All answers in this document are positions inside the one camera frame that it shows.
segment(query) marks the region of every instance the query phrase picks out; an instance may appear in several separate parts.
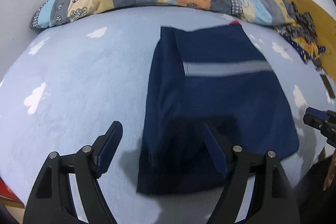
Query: light blue bed sheet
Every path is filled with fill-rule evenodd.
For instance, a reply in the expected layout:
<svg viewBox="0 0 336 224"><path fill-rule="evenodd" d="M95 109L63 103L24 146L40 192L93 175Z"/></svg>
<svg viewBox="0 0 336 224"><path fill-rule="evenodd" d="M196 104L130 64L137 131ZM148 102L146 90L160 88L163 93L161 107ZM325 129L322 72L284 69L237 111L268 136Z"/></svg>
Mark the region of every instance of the light blue bed sheet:
<svg viewBox="0 0 336 224"><path fill-rule="evenodd" d="M184 30L226 25L233 17L179 7L138 7L49 28L31 43L0 84L0 176L24 202L51 151L75 153L114 120L124 136L99 184L118 223L205 223L222 189L182 196L136 193L147 82L161 26ZM312 63L272 29L241 22L275 71L290 104L299 151L282 161L291 184L306 174L325 138L302 122L305 108L335 109ZM237 220L253 189L247 186ZM78 215L85 220L74 177Z"/></svg>

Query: gray stripe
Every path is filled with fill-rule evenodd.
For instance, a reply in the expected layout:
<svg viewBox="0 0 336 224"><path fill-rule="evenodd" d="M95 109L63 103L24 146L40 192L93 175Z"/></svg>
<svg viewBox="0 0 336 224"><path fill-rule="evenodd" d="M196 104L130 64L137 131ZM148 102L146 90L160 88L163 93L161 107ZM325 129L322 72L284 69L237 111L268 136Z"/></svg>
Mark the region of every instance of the gray stripe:
<svg viewBox="0 0 336 224"><path fill-rule="evenodd" d="M267 61L251 60L237 63L190 63L183 62L186 76L221 77L243 75L259 71L273 71Z"/></svg>

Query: checkered fabric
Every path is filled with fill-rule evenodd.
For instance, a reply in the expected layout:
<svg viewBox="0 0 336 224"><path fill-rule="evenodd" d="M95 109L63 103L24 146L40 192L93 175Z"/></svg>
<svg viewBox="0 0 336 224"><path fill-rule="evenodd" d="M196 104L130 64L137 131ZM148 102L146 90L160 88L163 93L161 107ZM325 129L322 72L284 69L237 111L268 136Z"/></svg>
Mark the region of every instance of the checkered fabric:
<svg viewBox="0 0 336 224"><path fill-rule="evenodd" d="M31 26L33 28L40 28L41 29L41 26L38 25L38 19L39 19L39 15L40 15L42 7L43 7L43 5L37 10L37 12L35 13L35 15L33 17L33 20L31 21Z"/></svg>
<svg viewBox="0 0 336 224"><path fill-rule="evenodd" d="M232 14L239 15L243 12L240 0L231 0L232 3Z"/></svg>

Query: white cloud print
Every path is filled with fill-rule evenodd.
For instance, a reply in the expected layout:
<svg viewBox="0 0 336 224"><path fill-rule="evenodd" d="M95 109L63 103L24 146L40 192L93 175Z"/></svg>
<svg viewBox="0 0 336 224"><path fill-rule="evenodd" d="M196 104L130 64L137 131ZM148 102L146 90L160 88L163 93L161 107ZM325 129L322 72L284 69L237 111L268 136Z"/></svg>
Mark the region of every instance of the white cloud print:
<svg viewBox="0 0 336 224"><path fill-rule="evenodd" d="M46 83L42 83L41 86L33 90L33 93L29 95L23 102L28 108L28 115L34 114L37 110L37 106L41 100L42 94L46 87Z"/></svg>

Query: yellow wooden panel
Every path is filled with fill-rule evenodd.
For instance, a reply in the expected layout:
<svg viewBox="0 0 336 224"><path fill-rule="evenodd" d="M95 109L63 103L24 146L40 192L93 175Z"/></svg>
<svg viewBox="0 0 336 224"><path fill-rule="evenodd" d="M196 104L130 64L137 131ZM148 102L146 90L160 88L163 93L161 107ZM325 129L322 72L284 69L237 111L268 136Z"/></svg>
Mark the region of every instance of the yellow wooden panel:
<svg viewBox="0 0 336 224"><path fill-rule="evenodd" d="M300 13L310 13L314 21L318 44L327 48L320 58L322 66L336 82L336 21L312 0L287 1L295 2Z"/></svg>

